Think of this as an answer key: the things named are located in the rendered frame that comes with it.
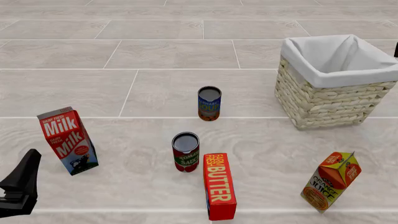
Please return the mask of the red tomato sauce can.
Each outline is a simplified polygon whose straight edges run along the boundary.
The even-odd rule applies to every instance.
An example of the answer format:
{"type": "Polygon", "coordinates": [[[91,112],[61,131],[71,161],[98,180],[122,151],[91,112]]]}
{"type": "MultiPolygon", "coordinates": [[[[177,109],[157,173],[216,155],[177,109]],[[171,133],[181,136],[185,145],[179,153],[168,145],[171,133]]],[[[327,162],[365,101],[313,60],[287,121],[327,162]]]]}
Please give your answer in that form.
{"type": "Polygon", "coordinates": [[[172,139],[172,149],[176,168],[189,173],[199,165],[200,140],[192,132],[182,132],[172,139]]]}

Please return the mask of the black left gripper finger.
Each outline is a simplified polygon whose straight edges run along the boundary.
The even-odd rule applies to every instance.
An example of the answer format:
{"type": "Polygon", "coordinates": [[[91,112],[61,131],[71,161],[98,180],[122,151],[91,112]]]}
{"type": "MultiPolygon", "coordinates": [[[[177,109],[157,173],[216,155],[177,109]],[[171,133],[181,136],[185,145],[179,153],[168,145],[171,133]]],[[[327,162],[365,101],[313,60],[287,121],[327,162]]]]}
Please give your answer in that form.
{"type": "Polygon", "coordinates": [[[37,196],[37,173],[42,155],[36,149],[30,149],[16,168],[2,181],[0,188],[6,194],[37,196]]]}

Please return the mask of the blue alphabet soup can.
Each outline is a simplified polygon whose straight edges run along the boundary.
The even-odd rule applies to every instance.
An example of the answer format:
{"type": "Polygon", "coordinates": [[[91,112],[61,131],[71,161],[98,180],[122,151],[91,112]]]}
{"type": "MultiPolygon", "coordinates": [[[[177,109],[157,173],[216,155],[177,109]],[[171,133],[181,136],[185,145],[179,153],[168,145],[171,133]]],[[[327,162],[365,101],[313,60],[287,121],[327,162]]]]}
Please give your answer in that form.
{"type": "Polygon", "coordinates": [[[214,86],[204,86],[198,91],[198,115],[204,121],[215,121],[220,116],[220,89],[214,86]]]}

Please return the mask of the white cloth basket liner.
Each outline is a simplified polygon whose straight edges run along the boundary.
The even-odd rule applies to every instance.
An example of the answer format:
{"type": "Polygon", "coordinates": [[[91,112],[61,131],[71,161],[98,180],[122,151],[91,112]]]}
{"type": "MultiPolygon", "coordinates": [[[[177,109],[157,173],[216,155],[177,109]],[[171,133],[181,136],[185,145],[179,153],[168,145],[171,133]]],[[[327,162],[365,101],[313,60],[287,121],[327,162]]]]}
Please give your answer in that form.
{"type": "Polygon", "coordinates": [[[287,38],[281,55],[315,88],[398,81],[398,61],[355,35],[287,38]]]}

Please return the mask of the red butter box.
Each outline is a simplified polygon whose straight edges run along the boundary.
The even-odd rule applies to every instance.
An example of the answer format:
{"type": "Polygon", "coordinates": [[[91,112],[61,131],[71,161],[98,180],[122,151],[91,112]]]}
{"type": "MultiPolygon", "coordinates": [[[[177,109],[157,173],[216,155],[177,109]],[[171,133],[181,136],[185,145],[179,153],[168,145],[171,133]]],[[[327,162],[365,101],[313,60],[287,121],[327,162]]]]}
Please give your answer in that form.
{"type": "Polygon", "coordinates": [[[203,156],[203,180],[209,220],[232,220],[237,201],[226,153],[203,156]]]}

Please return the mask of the orange juice carton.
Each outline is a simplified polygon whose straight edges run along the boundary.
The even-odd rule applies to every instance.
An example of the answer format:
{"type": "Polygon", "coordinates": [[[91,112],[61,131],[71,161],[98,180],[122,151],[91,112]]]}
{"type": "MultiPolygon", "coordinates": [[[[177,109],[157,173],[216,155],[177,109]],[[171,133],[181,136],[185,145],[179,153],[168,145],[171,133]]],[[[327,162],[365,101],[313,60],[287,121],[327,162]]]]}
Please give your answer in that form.
{"type": "Polygon", "coordinates": [[[333,152],[317,167],[300,195],[322,214],[360,173],[353,152],[333,152]]]}

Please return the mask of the red milk carton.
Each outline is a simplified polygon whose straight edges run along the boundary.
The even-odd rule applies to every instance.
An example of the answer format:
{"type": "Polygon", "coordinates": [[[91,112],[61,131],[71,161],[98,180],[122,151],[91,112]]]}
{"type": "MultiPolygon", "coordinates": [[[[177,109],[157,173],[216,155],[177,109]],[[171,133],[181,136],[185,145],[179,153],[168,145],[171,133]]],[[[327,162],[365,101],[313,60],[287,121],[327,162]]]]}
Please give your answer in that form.
{"type": "Polygon", "coordinates": [[[72,107],[37,115],[46,141],[70,175],[98,166],[95,147],[72,107]]]}

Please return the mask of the woven wicker basket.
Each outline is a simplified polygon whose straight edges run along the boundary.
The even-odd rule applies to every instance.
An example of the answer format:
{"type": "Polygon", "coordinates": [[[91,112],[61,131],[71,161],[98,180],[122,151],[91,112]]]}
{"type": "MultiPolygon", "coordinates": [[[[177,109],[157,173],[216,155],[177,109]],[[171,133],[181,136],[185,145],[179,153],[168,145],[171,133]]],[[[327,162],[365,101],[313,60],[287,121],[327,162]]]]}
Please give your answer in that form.
{"type": "Polygon", "coordinates": [[[274,93],[297,129],[328,128],[363,123],[394,85],[316,88],[281,57],[274,93]]]}

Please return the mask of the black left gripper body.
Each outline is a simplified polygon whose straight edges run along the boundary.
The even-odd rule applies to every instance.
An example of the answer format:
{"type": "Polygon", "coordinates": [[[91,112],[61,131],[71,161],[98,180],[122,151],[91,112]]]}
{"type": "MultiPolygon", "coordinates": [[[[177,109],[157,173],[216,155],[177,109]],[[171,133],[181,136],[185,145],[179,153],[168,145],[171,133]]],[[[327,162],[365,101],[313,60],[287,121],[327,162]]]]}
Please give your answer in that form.
{"type": "Polygon", "coordinates": [[[14,188],[0,186],[5,195],[0,197],[0,218],[30,215],[37,203],[36,187],[14,188]]]}

